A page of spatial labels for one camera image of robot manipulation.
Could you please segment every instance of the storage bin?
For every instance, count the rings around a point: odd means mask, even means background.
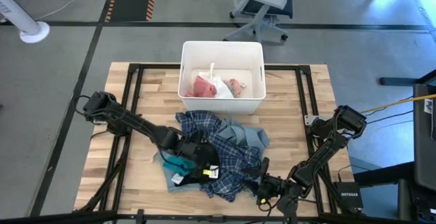
[[[186,97],[192,93],[199,71],[209,71],[223,80],[231,78],[246,87],[240,98]],[[188,110],[208,110],[221,114],[253,114],[266,96],[262,45],[255,42],[201,42],[183,44],[178,96]]]

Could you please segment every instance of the red object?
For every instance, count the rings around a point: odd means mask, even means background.
[[[205,81],[202,77],[197,76],[193,83],[193,94],[186,94],[187,97],[208,97],[214,98],[217,94],[217,88],[210,82]]]

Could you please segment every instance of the plaid shirt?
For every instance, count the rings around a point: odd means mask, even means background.
[[[205,191],[209,197],[217,194],[229,202],[233,202],[236,194],[243,189],[243,180],[255,180],[254,177],[242,170],[260,164],[259,148],[253,146],[237,146],[218,136],[215,132],[221,126],[221,119],[208,111],[188,111],[185,114],[178,112],[177,121],[182,131],[191,136],[197,131],[206,131],[208,140],[218,152],[221,165],[219,166],[219,179],[201,185],[200,190]]]

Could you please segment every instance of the teal fabric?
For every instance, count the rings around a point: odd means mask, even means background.
[[[217,135],[236,145],[259,148],[260,159],[263,158],[262,152],[270,144],[270,140],[264,129],[245,126],[234,120],[231,116],[223,120],[221,127],[217,131]]]
[[[189,169],[193,169],[193,168],[197,167],[195,162],[190,161],[190,160],[185,159],[185,158],[182,158],[182,157],[176,157],[176,156],[170,155],[170,156],[165,157],[165,159],[168,162],[175,163],[176,165],[183,165],[183,169],[181,169],[180,167],[172,165],[171,163],[167,163],[165,161],[163,162],[164,167],[166,167],[169,170],[172,170],[173,172],[178,173],[181,176],[188,175],[189,173],[191,173],[191,171]]]

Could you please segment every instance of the butcher block tabletop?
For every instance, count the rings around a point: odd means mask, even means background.
[[[114,94],[118,102],[121,102],[123,96],[128,67],[129,63],[126,62],[115,62],[110,66],[105,91]],[[320,115],[332,116],[337,105],[334,101],[327,66],[310,65],[310,68]],[[270,146],[264,151],[264,156],[270,158],[268,173],[272,176],[286,177],[292,166],[308,159],[296,74],[295,71],[290,70],[266,70],[265,76],[266,98],[261,106],[255,114],[236,115],[234,118],[244,125],[261,127],[266,131],[270,138]],[[143,118],[156,125],[180,129],[174,115],[186,109],[177,94],[178,77],[178,69],[146,69],[142,78],[136,114],[142,114]],[[136,77],[133,76],[131,87],[134,86],[135,81]],[[303,86],[307,107],[311,114],[306,78],[303,78]],[[127,108],[131,104],[132,96],[133,88],[130,88]],[[98,125],[95,126],[94,133],[105,130],[105,125]],[[91,140],[74,205],[75,209],[83,207],[103,183],[113,137],[110,133],[104,133]],[[169,193],[162,168],[156,159],[158,157],[156,152],[156,146],[145,135],[136,131],[132,132],[119,213],[133,214],[138,209],[144,209],[146,214],[254,217],[266,215],[266,212],[258,209],[255,198],[248,191],[238,193],[232,203],[217,195],[209,198],[205,192],[201,191]],[[341,149],[328,164],[332,180],[337,181],[338,170],[349,165],[347,149]],[[354,181],[350,167],[341,170],[341,177],[343,181]],[[320,182],[324,211],[329,212],[327,191],[324,183]],[[112,206],[114,186],[115,183],[110,189],[107,209]],[[307,199],[315,200],[313,190]],[[299,202],[297,215],[316,217],[316,205]],[[283,214],[275,208],[271,216],[280,217]]]

